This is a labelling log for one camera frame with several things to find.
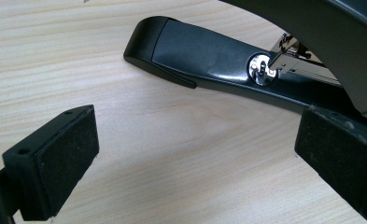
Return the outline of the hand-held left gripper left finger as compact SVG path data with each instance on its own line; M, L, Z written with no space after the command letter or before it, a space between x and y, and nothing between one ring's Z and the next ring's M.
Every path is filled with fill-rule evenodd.
M26 221L57 216L98 153L94 106L64 111L3 153L7 213Z

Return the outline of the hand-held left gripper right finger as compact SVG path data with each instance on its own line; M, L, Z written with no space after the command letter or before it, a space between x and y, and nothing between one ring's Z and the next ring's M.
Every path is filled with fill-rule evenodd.
M309 106L294 150L367 219L367 122Z

